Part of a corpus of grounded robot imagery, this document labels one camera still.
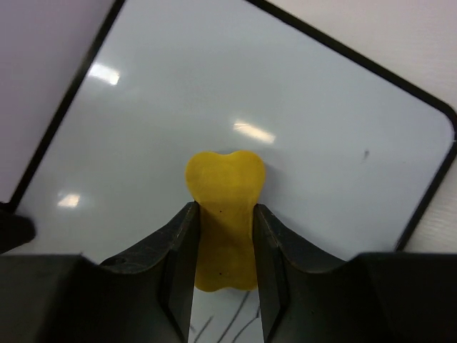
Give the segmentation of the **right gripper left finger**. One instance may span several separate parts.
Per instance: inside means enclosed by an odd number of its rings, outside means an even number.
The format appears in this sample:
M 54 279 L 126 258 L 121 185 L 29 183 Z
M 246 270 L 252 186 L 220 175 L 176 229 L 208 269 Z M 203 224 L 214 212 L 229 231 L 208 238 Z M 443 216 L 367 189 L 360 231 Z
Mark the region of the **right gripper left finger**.
M 76 254 L 1 257 L 3 342 L 185 342 L 199 206 L 95 264 Z

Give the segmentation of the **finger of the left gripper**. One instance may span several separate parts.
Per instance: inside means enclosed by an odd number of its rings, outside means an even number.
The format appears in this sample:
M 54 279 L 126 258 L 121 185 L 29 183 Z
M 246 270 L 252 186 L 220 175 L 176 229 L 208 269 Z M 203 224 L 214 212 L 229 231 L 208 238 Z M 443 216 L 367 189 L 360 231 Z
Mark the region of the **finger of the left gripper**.
M 26 217 L 8 212 L 1 204 L 0 253 L 4 254 L 32 241 L 36 236 L 34 223 Z

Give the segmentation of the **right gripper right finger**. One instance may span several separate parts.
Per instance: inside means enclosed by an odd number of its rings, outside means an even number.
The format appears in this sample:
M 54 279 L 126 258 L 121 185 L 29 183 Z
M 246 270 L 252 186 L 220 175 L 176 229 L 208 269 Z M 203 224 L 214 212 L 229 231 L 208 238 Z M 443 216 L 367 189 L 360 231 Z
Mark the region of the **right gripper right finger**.
M 456 256 L 370 252 L 343 261 L 253 212 L 266 342 L 454 342 Z

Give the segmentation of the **black framed small whiteboard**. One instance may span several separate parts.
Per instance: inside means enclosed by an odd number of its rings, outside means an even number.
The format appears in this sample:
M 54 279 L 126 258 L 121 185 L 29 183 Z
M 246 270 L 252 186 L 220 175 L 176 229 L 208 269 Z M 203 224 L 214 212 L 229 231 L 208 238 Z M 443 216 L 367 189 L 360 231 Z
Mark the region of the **black framed small whiteboard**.
M 318 248 L 410 253 L 456 113 L 267 1 L 117 1 L 9 204 L 36 241 L 7 255 L 100 264 L 197 203 L 194 155 L 241 150 L 266 169 L 256 206 Z M 195 277 L 185 342 L 266 342 L 258 280 Z

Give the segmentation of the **yellow bone shaped eraser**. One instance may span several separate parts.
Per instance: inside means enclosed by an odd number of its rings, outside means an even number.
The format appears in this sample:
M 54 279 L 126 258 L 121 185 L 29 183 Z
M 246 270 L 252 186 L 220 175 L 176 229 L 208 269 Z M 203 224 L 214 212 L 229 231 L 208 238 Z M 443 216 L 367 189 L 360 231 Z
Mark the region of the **yellow bone shaped eraser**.
M 189 160 L 185 177 L 199 204 L 196 288 L 204 292 L 255 289 L 253 209 L 266 179 L 262 159 L 252 151 L 203 151 Z

